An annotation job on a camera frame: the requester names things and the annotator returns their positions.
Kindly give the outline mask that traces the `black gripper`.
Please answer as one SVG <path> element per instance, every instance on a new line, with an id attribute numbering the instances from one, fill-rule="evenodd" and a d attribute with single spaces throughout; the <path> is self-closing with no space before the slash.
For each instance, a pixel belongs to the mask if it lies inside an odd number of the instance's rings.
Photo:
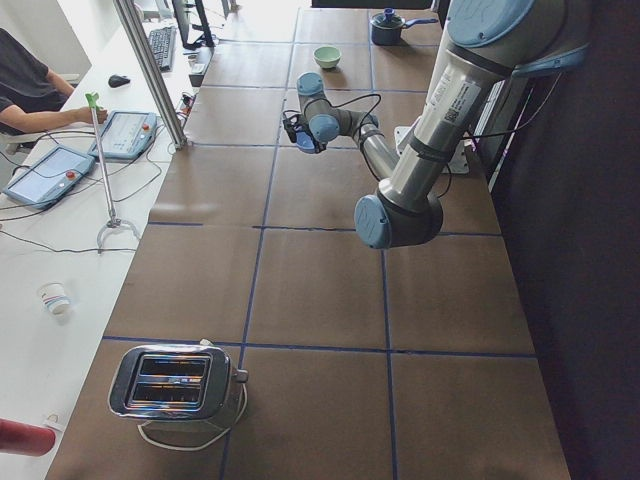
<path id="1" fill-rule="evenodd" d="M 313 143 L 314 152 L 321 153 L 326 150 L 327 144 L 314 139 L 309 126 L 305 122 L 296 121 L 294 124 L 294 137 L 296 143 Z"/>

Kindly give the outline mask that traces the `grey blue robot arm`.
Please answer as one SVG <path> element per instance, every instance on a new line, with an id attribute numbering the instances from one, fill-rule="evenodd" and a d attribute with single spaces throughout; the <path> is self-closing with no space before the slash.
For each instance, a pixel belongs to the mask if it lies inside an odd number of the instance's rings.
<path id="1" fill-rule="evenodd" d="M 374 115 L 333 106 L 314 72 L 298 78 L 300 112 L 283 119 L 284 130 L 305 153 L 323 151 L 338 136 L 359 147 L 379 179 L 355 207 L 363 243 L 424 244 L 443 221 L 431 189 L 493 85 L 575 68 L 586 55 L 591 13 L 589 1 L 451 2 L 425 106 L 402 151 L 386 143 Z"/>

